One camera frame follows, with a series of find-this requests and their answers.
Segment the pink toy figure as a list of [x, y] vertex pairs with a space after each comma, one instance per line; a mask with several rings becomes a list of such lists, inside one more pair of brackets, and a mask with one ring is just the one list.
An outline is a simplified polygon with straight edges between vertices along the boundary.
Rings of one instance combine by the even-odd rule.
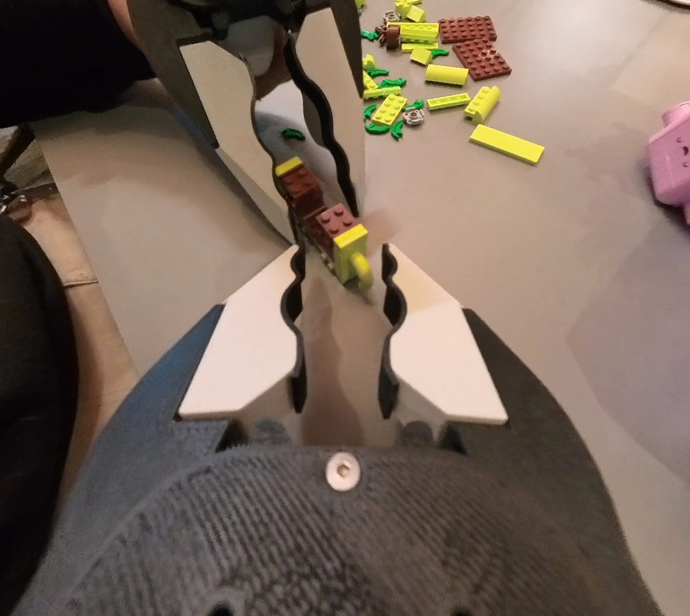
[[662, 123], [647, 145], [651, 188], [658, 202], [681, 209], [689, 226], [689, 102], [665, 111]]

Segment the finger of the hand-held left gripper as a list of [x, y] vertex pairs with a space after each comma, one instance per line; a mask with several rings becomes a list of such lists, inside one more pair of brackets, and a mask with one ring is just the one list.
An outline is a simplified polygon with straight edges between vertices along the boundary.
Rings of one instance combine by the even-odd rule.
[[254, 77], [245, 58], [220, 46], [184, 8], [167, 0], [126, 1], [157, 78], [269, 224], [293, 244], [274, 160], [256, 129]]
[[358, 129], [364, 85], [362, 43], [355, 0], [302, 0], [299, 33], [286, 52], [302, 92], [310, 136], [331, 155], [326, 174], [350, 210], [360, 215], [366, 192], [364, 138]]

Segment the person's left forearm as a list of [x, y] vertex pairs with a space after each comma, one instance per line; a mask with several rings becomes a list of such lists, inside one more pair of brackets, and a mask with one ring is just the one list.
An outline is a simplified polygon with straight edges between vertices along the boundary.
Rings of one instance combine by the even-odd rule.
[[155, 77], [106, 0], [1, 0], [1, 127], [98, 112]]

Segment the brown and lime brick build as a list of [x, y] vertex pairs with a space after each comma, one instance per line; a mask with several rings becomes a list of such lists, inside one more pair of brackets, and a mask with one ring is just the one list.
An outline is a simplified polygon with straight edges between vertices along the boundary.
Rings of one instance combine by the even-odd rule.
[[368, 291], [373, 271], [367, 229], [346, 205], [326, 204], [319, 182], [298, 157], [279, 163], [273, 173], [297, 241], [310, 244], [341, 284], [356, 283], [360, 291]]

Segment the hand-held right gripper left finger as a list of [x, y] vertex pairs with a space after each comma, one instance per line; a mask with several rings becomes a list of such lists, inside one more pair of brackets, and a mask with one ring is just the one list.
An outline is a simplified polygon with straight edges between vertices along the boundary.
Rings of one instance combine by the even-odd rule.
[[182, 420], [281, 420], [306, 400], [305, 249], [293, 245], [224, 302], [183, 397]]

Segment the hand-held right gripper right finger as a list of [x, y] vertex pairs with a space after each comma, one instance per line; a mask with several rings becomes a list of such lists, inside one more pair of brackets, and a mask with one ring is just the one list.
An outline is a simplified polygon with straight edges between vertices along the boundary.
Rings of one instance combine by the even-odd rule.
[[464, 308], [402, 251], [382, 246], [384, 339], [377, 400], [385, 420], [503, 426], [508, 414]]

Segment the beige seat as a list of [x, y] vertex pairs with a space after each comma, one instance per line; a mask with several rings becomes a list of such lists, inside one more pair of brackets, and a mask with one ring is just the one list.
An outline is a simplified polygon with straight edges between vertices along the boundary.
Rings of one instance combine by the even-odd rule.
[[56, 269], [70, 306], [82, 375], [131, 388], [136, 369], [60, 194], [33, 204], [22, 218], [11, 218], [30, 232]]

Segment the scattered lime toy bricks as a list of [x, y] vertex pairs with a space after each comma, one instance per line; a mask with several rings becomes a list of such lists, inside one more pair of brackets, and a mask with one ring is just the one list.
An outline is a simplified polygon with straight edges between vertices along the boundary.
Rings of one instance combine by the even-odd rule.
[[398, 49], [388, 51], [377, 42], [375, 27], [384, 25], [386, 11], [375, 27], [361, 29], [364, 45], [371, 45], [362, 58], [367, 134], [400, 141], [425, 124], [406, 127], [402, 120], [405, 110], [423, 108], [426, 120], [432, 114], [457, 111], [473, 127], [471, 144], [530, 165], [539, 163], [542, 146], [488, 125], [502, 99], [502, 90], [491, 81], [508, 76], [474, 82], [455, 56], [453, 44], [441, 43], [439, 19], [427, 17], [423, 1], [393, 1], [391, 10], [401, 17]]

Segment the person's black clothing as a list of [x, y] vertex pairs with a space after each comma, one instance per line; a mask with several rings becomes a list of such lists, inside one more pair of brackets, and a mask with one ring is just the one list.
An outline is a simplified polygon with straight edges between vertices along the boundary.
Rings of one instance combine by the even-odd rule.
[[45, 551], [73, 434], [79, 359], [64, 287], [38, 242], [1, 216], [1, 614]]

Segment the brown studded toy plate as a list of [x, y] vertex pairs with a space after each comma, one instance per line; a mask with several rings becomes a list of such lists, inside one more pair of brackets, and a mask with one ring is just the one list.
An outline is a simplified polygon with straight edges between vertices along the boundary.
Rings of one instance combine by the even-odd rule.
[[487, 38], [476, 38], [454, 43], [452, 50], [462, 65], [468, 69], [474, 82], [506, 77], [512, 68]]
[[497, 40], [496, 27], [489, 15], [441, 18], [438, 25], [440, 41], [443, 44]]

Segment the black chair base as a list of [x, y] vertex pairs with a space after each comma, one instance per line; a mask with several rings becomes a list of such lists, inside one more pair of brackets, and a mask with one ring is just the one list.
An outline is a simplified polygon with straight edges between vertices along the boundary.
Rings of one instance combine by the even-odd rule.
[[32, 127], [1, 129], [1, 214], [22, 218], [33, 204], [58, 194]]

